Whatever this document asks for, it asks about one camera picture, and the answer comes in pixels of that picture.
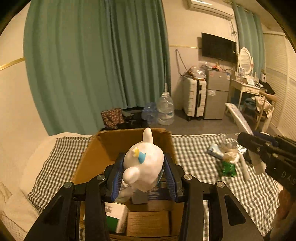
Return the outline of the person's right hand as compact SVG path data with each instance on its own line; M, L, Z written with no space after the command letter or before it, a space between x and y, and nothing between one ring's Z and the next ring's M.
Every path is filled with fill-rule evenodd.
M285 188L279 194L270 240L295 240L295 195Z

